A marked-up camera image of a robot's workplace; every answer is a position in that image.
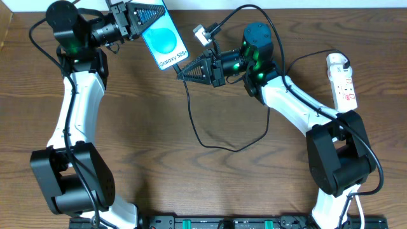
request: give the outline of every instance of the wooden table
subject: wooden table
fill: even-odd
[[[198,24],[220,22],[230,11],[172,11],[194,59],[203,48],[193,37]],[[391,228],[407,223],[407,12],[375,10],[268,10],[286,52],[286,62],[327,48],[352,61],[354,86],[369,140],[385,171],[383,190],[362,197],[366,214],[384,215]],[[59,70],[33,47],[32,24],[43,13],[16,13],[0,53],[0,225],[2,228],[66,228],[53,215],[29,166],[31,151],[52,136],[63,98]],[[237,13],[217,36],[221,48],[240,46],[257,11]],[[34,33],[55,56],[48,25]],[[114,174],[116,192],[144,212],[178,215],[272,215],[308,213],[317,186],[308,170],[305,138],[272,111],[267,136],[245,151],[206,149],[188,118],[185,90],[172,69],[160,71],[142,39],[120,53],[104,49],[109,79],[97,121],[97,149]],[[275,56],[280,53],[275,42]],[[333,106],[325,55],[299,61],[293,81]],[[239,148],[261,135],[266,107],[242,83],[212,88],[188,83],[193,117],[205,144]],[[370,175],[361,190],[376,187]],[[352,204],[350,211],[357,214]]]

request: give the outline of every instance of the green led light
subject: green led light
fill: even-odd
[[[258,58],[259,58],[259,50],[256,50],[253,53],[253,60],[257,60]]]
[[[248,56],[248,55],[249,55],[249,52],[250,52],[250,49],[249,49],[249,48],[246,48],[246,50],[245,50],[245,52],[244,52],[244,56],[245,56],[245,57]]]
[[[259,70],[259,68],[260,68],[260,64],[257,63],[257,64],[253,67],[253,70],[257,71],[257,70]]]

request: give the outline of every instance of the white power strip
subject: white power strip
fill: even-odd
[[[342,113],[357,108],[352,67],[344,69],[346,62],[348,60],[340,53],[332,53],[326,57],[335,109]]]

